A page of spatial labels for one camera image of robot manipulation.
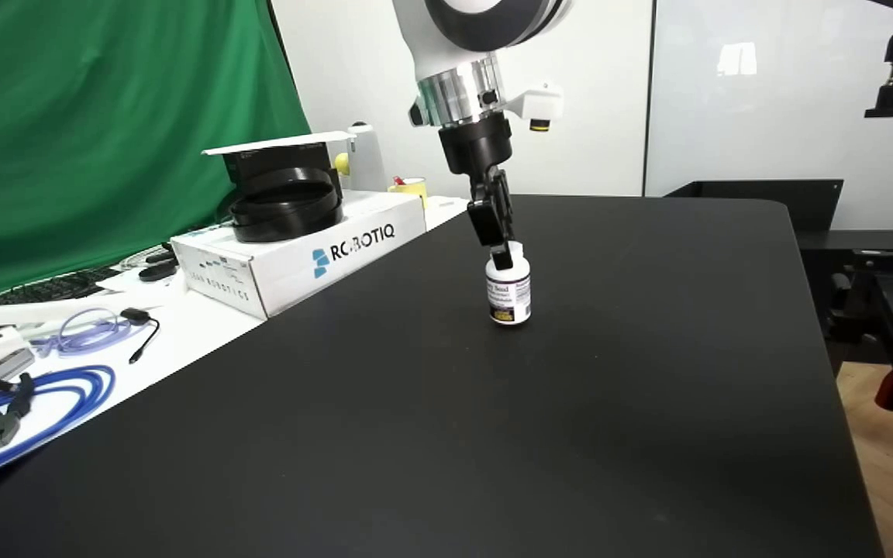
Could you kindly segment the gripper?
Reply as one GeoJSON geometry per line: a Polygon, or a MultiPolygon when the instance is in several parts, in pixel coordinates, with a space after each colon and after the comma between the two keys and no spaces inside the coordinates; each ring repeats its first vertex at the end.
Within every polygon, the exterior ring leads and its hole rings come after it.
{"type": "Polygon", "coordinates": [[[440,145],[450,173],[483,176],[471,185],[467,213],[482,246],[491,247],[497,270],[512,269],[512,206],[506,172],[498,165],[512,156],[512,131],[504,113],[444,127],[440,145]]]}

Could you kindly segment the white pill bottle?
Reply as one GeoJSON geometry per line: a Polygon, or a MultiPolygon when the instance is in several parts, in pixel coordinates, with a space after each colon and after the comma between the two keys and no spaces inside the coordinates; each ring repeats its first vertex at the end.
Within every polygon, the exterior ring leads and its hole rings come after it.
{"type": "Polygon", "coordinates": [[[499,269],[489,259],[485,264],[489,317],[501,326],[518,326],[532,315],[531,265],[523,243],[509,241],[512,266],[499,269]]]}

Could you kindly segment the yellow mug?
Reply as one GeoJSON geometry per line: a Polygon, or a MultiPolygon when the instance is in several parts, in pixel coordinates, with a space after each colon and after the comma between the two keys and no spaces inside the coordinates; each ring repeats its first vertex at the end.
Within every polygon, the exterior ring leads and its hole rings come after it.
{"type": "Polygon", "coordinates": [[[424,209],[428,208],[428,193],[426,193],[426,179],[424,177],[394,176],[388,191],[389,193],[417,195],[424,209]]]}

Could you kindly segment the stack of black rings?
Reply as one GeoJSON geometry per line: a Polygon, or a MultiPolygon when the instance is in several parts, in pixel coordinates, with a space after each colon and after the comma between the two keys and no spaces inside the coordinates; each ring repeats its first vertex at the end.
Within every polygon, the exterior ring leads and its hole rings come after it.
{"type": "Polygon", "coordinates": [[[329,172],[283,168],[236,185],[228,211],[238,243],[280,243],[339,225],[343,192],[329,172]]]}

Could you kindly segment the white cardboard box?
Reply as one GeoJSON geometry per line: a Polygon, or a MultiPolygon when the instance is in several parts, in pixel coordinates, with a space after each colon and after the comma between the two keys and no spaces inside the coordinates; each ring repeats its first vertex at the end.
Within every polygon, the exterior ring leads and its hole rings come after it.
{"type": "Polygon", "coordinates": [[[426,232],[418,195],[348,191],[344,218],[280,243],[239,243],[233,227],[171,238],[189,290],[266,320],[426,232]]]}

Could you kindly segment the black box with white lid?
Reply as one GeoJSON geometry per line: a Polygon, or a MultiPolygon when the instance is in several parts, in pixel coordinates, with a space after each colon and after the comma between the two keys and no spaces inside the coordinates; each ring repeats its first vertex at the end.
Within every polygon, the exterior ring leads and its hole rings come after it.
{"type": "Polygon", "coordinates": [[[297,181],[331,184],[340,191],[327,146],[354,138],[347,131],[322,132],[202,150],[219,157],[228,179],[241,195],[255,195],[297,181]]]}

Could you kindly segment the black desk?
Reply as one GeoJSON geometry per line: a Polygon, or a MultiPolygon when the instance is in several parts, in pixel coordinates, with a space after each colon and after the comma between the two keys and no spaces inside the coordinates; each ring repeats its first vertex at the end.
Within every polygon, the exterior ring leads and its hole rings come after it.
{"type": "Polygon", "coordinates": [[[762,200],[784,205],[801,250],[893,251],[893,229],[833,229],[844,180],[691,181],[665,198],[762,200]]]}

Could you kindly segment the white table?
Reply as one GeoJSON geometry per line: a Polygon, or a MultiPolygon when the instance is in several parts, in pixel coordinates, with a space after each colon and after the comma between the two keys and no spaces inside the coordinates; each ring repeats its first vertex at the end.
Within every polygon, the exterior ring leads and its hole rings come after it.
{"type": "MultiPolygon", "coordinates": [[[[464,208],[460,198],[435,195],[425,209],[426,232],[456,218],[464,208]]],[[[159,331],[137,326],[124,338],[90,353],[47,353],[34,347],[36,360],[28,368],[36,382],[31,411],[22,418],[14,440],[0,448],[0,467],[266,321],[189,290],[183,272],[163,288],[142,290],[142,296],[160,322],[159,331]]]]}

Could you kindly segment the green backdrop cloth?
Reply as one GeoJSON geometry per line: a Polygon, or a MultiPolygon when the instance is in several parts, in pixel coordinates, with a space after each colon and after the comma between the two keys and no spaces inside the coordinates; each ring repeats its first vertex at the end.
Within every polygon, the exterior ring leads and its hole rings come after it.
{"type": "Polygon", "coordinates": [[[203,150],[307,133],[269,0],[0,0],[0,289],[208,225],[203,150]]]}

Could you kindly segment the black keyboard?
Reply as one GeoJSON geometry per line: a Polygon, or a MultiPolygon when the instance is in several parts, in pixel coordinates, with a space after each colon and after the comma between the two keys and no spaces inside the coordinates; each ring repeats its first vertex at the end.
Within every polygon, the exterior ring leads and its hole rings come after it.
{"type": "Polygon", "coordinates": [[[99,282],[121,273],[121,270],[97,267],[15,286],[0,293],[0,306],[85,298],[104,290],[99,282]]]}

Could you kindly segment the white foam strip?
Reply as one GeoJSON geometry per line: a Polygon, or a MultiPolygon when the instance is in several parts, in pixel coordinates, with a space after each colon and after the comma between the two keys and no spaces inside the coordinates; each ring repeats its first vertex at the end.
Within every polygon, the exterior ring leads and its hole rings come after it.
{"type": "Polygon", "coordinates": [[[65,301],[43,301],[11,306],[0,306],[0,326],[32,324],[32,322],[50,322],[63,320],[74,313],[89,308],[111,308],[120,306],[119,297],[89,297],[65,301]]]}

